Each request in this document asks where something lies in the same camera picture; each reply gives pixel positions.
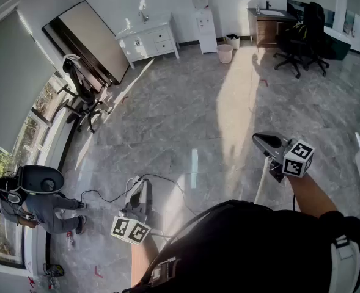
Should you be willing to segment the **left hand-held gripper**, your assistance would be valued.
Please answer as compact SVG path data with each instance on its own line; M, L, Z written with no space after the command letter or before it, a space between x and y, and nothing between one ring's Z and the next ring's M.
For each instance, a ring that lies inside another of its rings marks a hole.
M137 180L126 194L125 209L114 217L111 236L140 245L151 230L161 230L163 217L152 210L152 184L148 179Z

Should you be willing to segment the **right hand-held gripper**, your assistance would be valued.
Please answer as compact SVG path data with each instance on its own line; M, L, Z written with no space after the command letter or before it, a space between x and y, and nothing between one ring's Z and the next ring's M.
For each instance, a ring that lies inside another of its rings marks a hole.
M288 175L302 178L314 158L313 146L303 140L293 143L280 133L257 132L253 134L252 141L266 157L272 159L270 175L278 182Z

